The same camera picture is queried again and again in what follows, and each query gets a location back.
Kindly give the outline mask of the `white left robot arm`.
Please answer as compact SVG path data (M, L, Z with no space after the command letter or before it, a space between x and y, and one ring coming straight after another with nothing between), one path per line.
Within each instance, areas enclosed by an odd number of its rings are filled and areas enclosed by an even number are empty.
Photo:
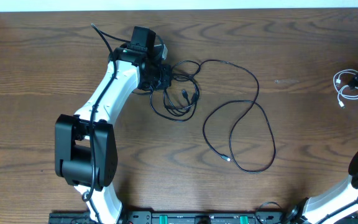
M146 27L134 27L131 40L109 49L104 78L91 98L73 115L55 123L55 173L74 186L97 223L120 223L123 210L112 180L117 169L114 125L129 95L136 89L170 86L170 66L161 38Z

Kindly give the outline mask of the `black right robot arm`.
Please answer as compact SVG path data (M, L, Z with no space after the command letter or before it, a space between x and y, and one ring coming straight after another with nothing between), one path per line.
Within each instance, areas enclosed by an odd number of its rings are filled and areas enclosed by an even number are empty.
M358 100L358 71L346 69L333 76L337 100ZM336 223L358 211L358 151L352 158L348 176L323 194L305 198L295 205L282 223Z

